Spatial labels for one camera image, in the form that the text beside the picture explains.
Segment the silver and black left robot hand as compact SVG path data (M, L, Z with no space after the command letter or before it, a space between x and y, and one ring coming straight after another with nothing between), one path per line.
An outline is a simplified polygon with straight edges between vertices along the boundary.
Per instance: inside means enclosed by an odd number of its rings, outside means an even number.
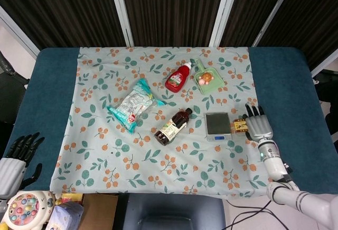
M20 136L10 146L7 154L1 158L1 200L9 200L19 190L36 182L42 172L42 163L38 163L33 175L24 179L36 150L44 142L39 132Z

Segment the silver and black right robot hand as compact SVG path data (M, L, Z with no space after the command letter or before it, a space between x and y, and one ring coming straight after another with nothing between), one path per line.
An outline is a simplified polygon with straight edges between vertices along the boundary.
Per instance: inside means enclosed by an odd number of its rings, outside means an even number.
M243 114L243 119L246 122L248 130L246 137L250 141L260 142L261 140L271 140L273 131L269 124L268 118L261 106L250 106L245 104L246 114Z

